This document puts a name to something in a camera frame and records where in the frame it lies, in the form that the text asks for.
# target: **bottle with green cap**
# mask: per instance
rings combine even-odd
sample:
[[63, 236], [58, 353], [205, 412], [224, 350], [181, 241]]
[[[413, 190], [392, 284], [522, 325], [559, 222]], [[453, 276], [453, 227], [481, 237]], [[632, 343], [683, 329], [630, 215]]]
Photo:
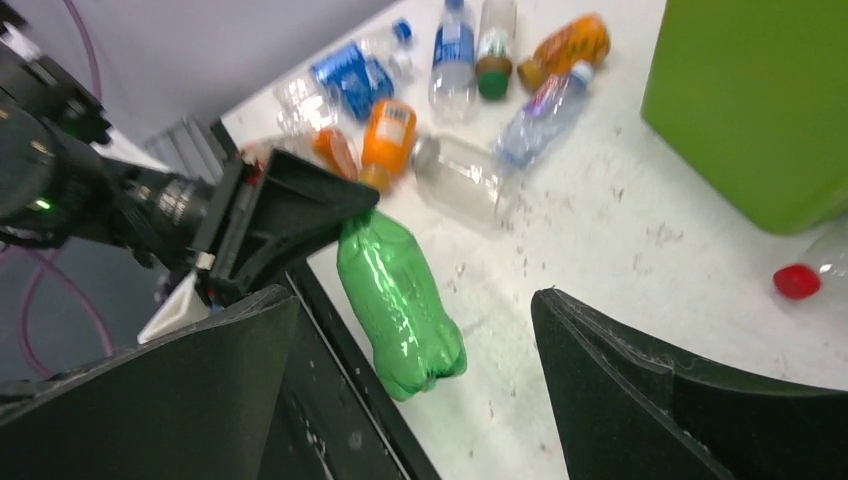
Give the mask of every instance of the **bottle with green cap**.
[[374, 369], [402, 402], [465, 372], [462, 333], [442, 306], [415, 236], [372, 210], [342, 227], [336, 269], [374, 348]]
[[516, 8], [513, 0], [486, 0], [477, 45], [477, 89], [486, 100], [506, 95], [512, 75]]

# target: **green bottle cap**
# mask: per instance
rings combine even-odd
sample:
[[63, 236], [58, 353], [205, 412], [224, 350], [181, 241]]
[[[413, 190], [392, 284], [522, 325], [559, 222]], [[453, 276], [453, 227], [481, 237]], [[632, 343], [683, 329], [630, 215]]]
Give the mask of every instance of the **green bottle cap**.
[[500, 100], [508, 86], [509, 75], [499, 70], [489, 70], [477, 78], [477, 89], [486, 100]]

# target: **gray metal object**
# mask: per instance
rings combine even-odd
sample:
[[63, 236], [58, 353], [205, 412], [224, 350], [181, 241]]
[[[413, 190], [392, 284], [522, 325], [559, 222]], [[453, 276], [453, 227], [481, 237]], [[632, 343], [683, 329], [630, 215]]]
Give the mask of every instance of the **gray metal object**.
[[144, 144], [144, 149], [189, 178], [218, 183], [226, 153], [212, 132], [194, 119], [180, 121]]

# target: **bottle label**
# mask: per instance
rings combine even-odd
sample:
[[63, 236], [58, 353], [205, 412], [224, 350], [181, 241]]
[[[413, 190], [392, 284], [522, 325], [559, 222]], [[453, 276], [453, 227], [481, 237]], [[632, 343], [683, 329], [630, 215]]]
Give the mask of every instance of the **bottle label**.
[[360, 122], [368, 120], [375, 103], [395, 93], [386, 69], [354, 43], [314, 64], [312, 74]]
[[409, 124], [409, 111], [396, 105], [386, 105], [383, 117], [377, 125], [377, 138], [403, 146], [406, 138], [406, 127]]
[[486, 32], [477, 49], [477, 60], [483, 57], [512, 58], [512, 35], [502, 28]]
[[533, 95], [527, 103], [524, 104], [524, 113], [527, 115], [538, 117], [546, 114], [556, 97], [557, 86], [559, 85], [559, 77], [551, 75], [545, 80], [545, 83], [539, 87], [539, 90]]
[[436, 31], [433, 68], [445, 62], [474, 65], [474, 31], [467, 23], [442, 25]]

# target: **crumpled bottle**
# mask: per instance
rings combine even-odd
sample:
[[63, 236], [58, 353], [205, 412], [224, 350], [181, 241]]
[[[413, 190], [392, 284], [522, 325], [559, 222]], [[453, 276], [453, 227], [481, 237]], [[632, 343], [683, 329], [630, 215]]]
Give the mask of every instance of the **crumpled bottle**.
[[431, 390], [438, 378], [465, 372], [462, 333], [409, 230], [376, 210], [349, 220], [336, 267], [392, 398], [402, 402]]

